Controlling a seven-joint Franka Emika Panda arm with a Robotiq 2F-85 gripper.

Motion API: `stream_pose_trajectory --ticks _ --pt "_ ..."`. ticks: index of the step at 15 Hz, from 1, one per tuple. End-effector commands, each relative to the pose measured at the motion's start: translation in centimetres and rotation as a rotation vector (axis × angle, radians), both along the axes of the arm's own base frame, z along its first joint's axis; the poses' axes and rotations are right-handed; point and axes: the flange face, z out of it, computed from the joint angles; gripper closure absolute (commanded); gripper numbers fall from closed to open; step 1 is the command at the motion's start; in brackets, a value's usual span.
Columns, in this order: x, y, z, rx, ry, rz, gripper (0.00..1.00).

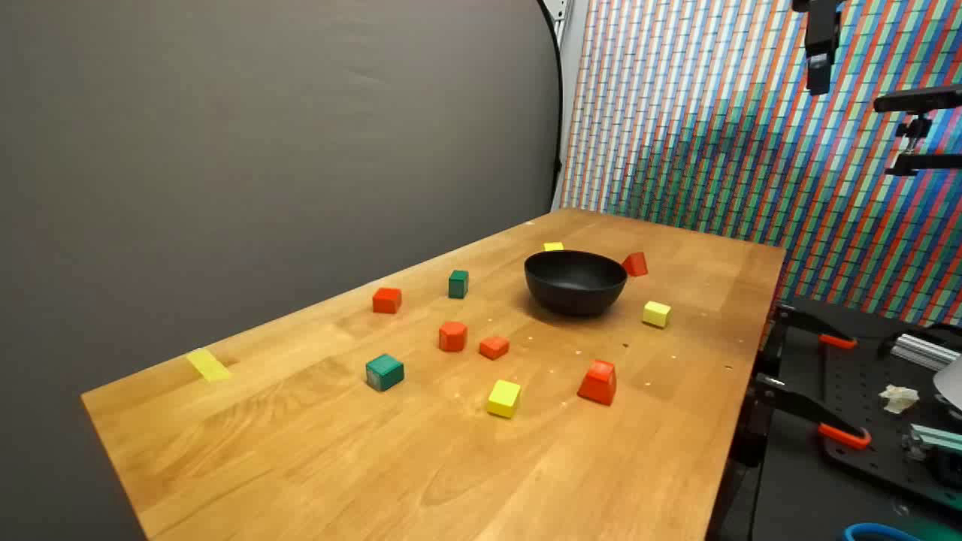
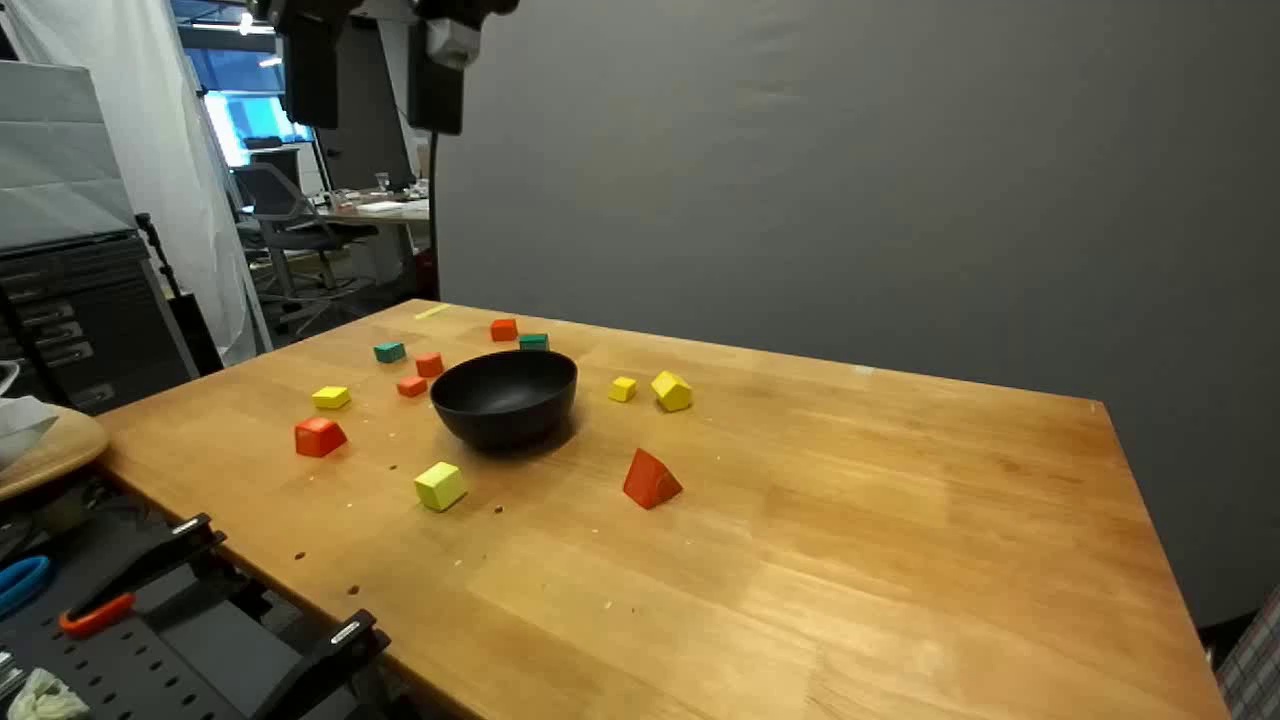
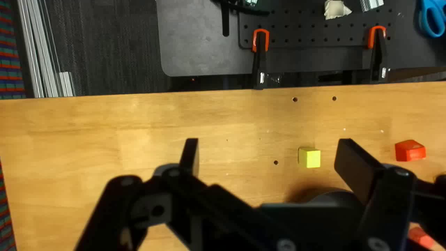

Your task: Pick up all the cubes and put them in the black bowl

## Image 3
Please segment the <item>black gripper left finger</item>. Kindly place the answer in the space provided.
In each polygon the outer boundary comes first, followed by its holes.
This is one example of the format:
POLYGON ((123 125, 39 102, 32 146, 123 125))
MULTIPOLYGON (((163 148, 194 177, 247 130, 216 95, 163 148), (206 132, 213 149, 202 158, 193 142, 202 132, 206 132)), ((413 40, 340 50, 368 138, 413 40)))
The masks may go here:
POLYGON ((75 251, 138 251, 159 224, 190 251, 259 248, 258 212, 227 190, 201 181, 197 169, 198 141, 188 138, 180 160, 158 167, 149 180, 109 180, 75 251))

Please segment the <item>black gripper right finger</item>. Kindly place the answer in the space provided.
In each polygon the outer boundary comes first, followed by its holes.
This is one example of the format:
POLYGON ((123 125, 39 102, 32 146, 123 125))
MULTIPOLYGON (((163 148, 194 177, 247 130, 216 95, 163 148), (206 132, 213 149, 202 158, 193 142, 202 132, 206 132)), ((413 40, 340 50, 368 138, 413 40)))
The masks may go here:
POLYGON ((418 178, 411 170, 383 164, 351 138, 337 142, 335 170, 365 206, 354 244, 360 251, 420 250, 409 238, 418 223, 446 245, 446 177, 418 178))

